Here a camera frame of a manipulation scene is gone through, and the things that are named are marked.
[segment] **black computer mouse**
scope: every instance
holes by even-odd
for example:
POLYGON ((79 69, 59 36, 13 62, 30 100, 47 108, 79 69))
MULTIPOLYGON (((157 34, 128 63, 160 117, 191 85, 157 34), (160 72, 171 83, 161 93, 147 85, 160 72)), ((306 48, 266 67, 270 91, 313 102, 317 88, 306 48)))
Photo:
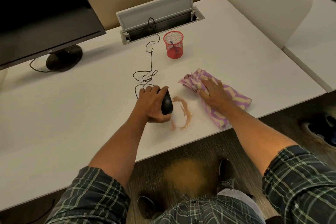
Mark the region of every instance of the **black computer mouse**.
POLYGON ((163 98, 162 105, 161 105, 161 111, 163 115, 167 115, 173 112, 173 102, 171 101, 168 90, 163 98))

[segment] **black monitor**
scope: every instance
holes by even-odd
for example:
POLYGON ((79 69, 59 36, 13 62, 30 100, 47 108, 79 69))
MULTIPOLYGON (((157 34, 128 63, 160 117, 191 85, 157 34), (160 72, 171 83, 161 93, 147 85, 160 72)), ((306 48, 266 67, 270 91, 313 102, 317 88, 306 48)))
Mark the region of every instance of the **black monitor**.
POLYGON ((76 44, 105 34, 87 0, 0 0, 0 70, 51 54, 47 68, 76 65, 76 44))

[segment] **plaid shirt sleeve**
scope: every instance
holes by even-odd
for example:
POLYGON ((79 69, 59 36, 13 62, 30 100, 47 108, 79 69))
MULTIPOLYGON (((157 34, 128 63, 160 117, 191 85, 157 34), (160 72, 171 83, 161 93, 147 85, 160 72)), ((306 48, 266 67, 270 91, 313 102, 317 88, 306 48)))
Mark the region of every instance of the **plaid shirt sleeve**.
POLYGON ((336 171, 298 145, 272 160, 263 192, 286 223, 336 223, 336 171))
POLYGON ((130 198, 118 181, 96 167, 84 167, 67 188, 47 224, 126 222, 130 198))

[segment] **cloth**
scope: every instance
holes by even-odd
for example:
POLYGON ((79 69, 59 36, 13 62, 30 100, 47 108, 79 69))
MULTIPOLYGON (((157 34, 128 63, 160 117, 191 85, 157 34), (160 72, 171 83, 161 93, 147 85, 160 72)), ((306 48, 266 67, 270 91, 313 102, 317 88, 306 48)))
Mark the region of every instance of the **cloth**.
POLYGON ((263 223, 266 223, 263 213, 261 212, 259 206, 253 201, 252 198, 247 196, 244 192, 241 192, 240 190, 237 190, 237 189, 226 188, 218 192, 217 196, 233 197, 240 201, 243 201, 255 211, 255 213, 259 216, 259 218, 262 220, 263 223))
MULTIPOLYGON (((279 151, 265 171, 262 184, 264 194, 286 223, 336 223, 336 171, 300 146, 279 151)), ((129 204, 119 182, 99 168, 84 167, 47 223, 125 223, 129 204)), ((155 222, 263 223, 245 202, 223 195, 183 201, 155 222)))
MULTIPOLYGON (((197 92, 197 90, 200 89, 204 90, 206 94, 209 94, 207 88, 201 82, 201 79, 207 79, 208 77, 211 78, 216 84, 218 84, 219 80, 217 78, 213 77, 207 71, 202 70, 200 68, 197 69, 194 73, 187 74, 178 82, 190 88, 194 92, 197 92)), ((252 102, 252 99, 238 93, 236 90, 234 90, 227 84, 223 84, 223 88, 225 92, 231 97, 233 102, 243 110, 245 110, 246 107, 248 107, 252 102)), ((226 125, 229 124, 227 118, 224 115, 217 112, 215 109, 211 108, 209 105, 207 105, 207 103, 205 103, 203 99, 201 100, 205 110, 207 111, 212 121, 216 124, 216 126, 220 129, 225 128, 226 125)))

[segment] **monitor stand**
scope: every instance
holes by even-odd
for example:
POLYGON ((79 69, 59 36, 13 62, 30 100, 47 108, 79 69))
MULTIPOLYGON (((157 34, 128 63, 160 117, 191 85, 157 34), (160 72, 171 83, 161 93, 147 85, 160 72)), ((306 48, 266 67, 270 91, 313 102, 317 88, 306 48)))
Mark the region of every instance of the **monitor stand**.
POLYGON ((82 48, 73 45, 49 55, 46 66, 53 72, 64 72, 73 68, 82 58, 82 48))

